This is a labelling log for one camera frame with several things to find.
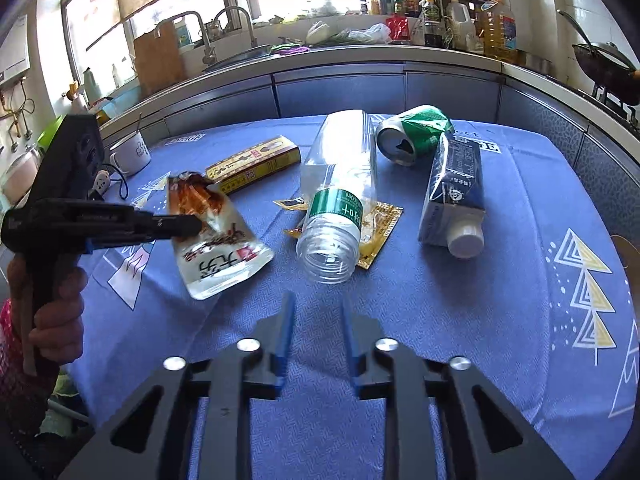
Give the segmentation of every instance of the hand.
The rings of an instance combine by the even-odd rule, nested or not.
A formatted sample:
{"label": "hand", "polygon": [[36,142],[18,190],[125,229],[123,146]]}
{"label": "hand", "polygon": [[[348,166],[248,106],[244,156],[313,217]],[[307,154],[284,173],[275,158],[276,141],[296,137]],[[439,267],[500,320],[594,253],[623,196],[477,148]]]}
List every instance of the hand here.
{"label": "hand", "polygon": [[[31,277],[19,254],[14,256],[6,271],[11,291],[12,324],[20,335],[21,311],[31,305]],[[86,283],[84,270],[74,267],[58,286],[56,299],[37,311],[35,328],[29,332],[29,341],[40,349],[40,354],[59,365],[71,363],[82,355],[84,328],[80,315],[84,302],[80,292]]]}

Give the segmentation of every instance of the metal screw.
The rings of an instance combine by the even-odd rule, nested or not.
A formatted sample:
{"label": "metal screw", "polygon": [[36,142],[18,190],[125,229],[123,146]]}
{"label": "metal screw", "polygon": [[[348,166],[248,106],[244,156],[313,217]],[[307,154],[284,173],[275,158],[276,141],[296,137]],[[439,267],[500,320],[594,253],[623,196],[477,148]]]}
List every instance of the metal screw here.
{"label": "metal screw", "polygon": [[471,361],[466,357],[454,357],[449,361],[449,366],[454,370],[467,370],[471,366]]}
{"label": "metal screw", "polygon": [[391,339],[390,337],[383,337],[382,339],[378,339],[376,341],[376,348],[378,350],[382,350],[383,352],[392,352],[396,348],[398,348],[398,341],[395,339]]}
{"label": "metal screw", "polygon": [[241,350],[243,352],[254,352],[258,348],[260,348],[260,341],[248,337],[246,339],[241,339],[240,341],[238,341],[236,343],[236,347],[238,348],[238,350]]}
{"label": "metal screw", "polygon": [[182,370],[186,366],[186,364],[187,361],[185,361],[183,358],[174,356],[165,359],[162,363],[162,366],[167,370],[175,372],[178,370]]}

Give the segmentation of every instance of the green bowl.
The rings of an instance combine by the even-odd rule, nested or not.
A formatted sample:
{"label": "green bowl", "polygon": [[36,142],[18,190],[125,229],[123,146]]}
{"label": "green bowl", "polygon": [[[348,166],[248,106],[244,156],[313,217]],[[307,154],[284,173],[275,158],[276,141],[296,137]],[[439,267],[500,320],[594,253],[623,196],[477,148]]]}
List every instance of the green bowl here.
{"label": "green bowl", "polygon": [[53,140],[53,137],[56,135],[56,132],[60,127],[60,123],[64,118],[65,117],[63,115],[56,117],[56,120],[49,123],[47,127],[42,131],[40,136],[38,137],[38,144],[43,150],[46,151],[49,149],[49,145],[51,144],[51,141]]}

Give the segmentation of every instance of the green bottle label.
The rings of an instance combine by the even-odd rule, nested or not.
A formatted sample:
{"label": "green bottle label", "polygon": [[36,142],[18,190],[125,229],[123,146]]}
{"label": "green bottle label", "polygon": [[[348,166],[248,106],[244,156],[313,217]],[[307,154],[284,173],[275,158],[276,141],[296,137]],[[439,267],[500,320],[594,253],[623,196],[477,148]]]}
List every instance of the green bottle label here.
{"label": "green bottle label", "polygon": [[353,193],[336,187],[316,192],[309,208],[309,218],[322,213],[335,213],[351,220],[358,231],[362,227],[362,202]]}

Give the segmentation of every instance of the faucet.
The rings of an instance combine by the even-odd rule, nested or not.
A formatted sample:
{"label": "faucet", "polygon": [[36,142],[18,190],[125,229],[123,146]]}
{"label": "faucet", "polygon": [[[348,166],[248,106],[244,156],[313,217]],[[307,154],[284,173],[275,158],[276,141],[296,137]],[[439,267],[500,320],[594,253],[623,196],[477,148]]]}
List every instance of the faucet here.
{"label": "faucet", "polygon": [[198,24],[200,25],[200,30],[202,32],[202,41],[204,42],[204,57],[202,58],[202,62],[205,65],[214,64],[217,61],[216,53],[213,51],[213,47],[211,46],[211,42],[209,41],[209,35],[207,34],[207,29],[205,28],[204,22],[202,21],[202,16],[200,16],[200,14],[195,10],[187,10],[186,12],[181,12],[180,14],[176,14],[175,16],[162,20],[156,25],[156,28],[154,29],[154,36],[156,38],[160,37],[160,27],[164,22],[173,22],[173,20],[182,18],[184,16],[187,16],[188,14],[193,14],[198,19]]}
{"label": "faucet", "polygon": [[244,12],[244,14],[246,15],[246,23],[247,23],[247,26],[249,27],[249,37],[251,38],[251,48],[257,47],[258,46],[258,40],[255,39],[254,25],[253,25],[253,23],[251,23],[251,16],[249,16],[249,13],[243,7],[236,6],[236,5],[231,5],[231,6],[225,7],[219,13],[216,14],[216,17],[213,18],[213,23],[215,23],[218,20],[218,18],[220,16],[222,16],[222,14],[224,14],[228,10],[233,10],[233,9],[239,10],[240,12]]}

